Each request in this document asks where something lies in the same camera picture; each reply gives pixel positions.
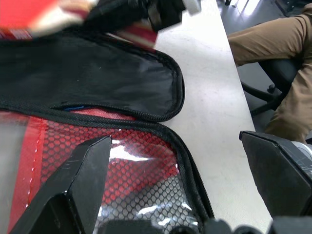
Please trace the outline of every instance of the hexagonal mesh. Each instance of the hexagonal mesh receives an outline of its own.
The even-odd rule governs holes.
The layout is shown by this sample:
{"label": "hexagonal mesh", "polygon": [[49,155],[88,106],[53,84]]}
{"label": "hexagonal mesh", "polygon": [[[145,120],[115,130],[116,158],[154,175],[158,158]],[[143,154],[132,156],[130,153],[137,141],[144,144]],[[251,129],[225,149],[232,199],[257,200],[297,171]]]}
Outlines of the hexagonal mesh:
{"label": "hexagonal mesh", "polygon": [[80,143],[110,135],[113,139],[98,227],[113,219],[151,220],[165,234],[176,226],[198,230],[184,192],[176,153],[170,144],[146,132],[80,127],[47,122],[40,180],[44,183]]}

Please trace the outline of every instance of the office chair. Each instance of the office chair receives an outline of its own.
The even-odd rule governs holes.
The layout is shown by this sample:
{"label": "office chair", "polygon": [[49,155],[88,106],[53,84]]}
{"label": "office chair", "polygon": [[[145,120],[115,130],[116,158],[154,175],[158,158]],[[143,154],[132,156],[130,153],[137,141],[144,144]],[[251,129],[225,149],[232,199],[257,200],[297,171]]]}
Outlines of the office chair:
{"label": "office chair", "polygon": [[273,81],[274,85],[269,86],[267,93],[241,82],[244,91],[267,102],[263,106],[251,110],[252,117],[268,110],[277,109],[290,90],[298,70],[302,67],[302,60],[297,58],[271,59],[259,62],[259,64],[268,77]]}

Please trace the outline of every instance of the open bag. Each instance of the open bag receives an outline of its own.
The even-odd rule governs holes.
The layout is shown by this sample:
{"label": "open bag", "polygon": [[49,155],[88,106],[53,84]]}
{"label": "open bag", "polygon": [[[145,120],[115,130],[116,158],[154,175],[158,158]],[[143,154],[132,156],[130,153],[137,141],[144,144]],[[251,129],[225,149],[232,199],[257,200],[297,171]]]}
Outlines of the open bag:
{"label": "open bag", "polygon": [[[34,215],[32,201],[80,145],[105,137],[111,146],[103,197],[92,231],[82,233],[109,233],[110,222],[134,220],[159,233],[177,227],[200,233],[214,216],[187,146],[158,123],[177,115],[184,102],[181,70],[168,55],[97,33],[60,32],[1,43],[0,77],[0,132],[8,136],[0,151],[19,157],[8,233],[19,233],[19,222]],[[78,193],[98,181],[92,170],[88,175]],[[88,197],[71,206],[79,210],[81,203]],[[32,233],[32,222],[22,225],[23,233]]]}

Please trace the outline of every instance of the leg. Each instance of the leg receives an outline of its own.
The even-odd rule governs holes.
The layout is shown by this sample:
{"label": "leg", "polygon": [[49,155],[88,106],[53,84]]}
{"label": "leg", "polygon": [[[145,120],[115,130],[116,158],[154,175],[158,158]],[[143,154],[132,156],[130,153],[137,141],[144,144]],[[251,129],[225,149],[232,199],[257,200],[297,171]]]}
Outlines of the leg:
{"label": "leg", "polygon": [[237,66],[300,54],[307,38],[307,16],[276,19],[229,35]]}
{"label": "leg", "polygon": [[266,133],[305,143],[312,129],[312,59],[305,60]]}

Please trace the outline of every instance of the white table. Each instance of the white table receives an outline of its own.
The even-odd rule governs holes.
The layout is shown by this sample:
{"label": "white table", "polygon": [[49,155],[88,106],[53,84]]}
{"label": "white table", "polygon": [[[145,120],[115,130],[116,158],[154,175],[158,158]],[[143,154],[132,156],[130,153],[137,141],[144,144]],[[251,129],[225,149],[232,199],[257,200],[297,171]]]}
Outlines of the white table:
{"label": "white table", "polygon": [[204,0],[197,16],[185,14],[180,26],[159,35],[156,48],[182,69],[185,104],[166,125],[189,147],[216,218],[232,228],[248,224],[265,232],[271,217],[238,139],[254,125],[216,1]]}

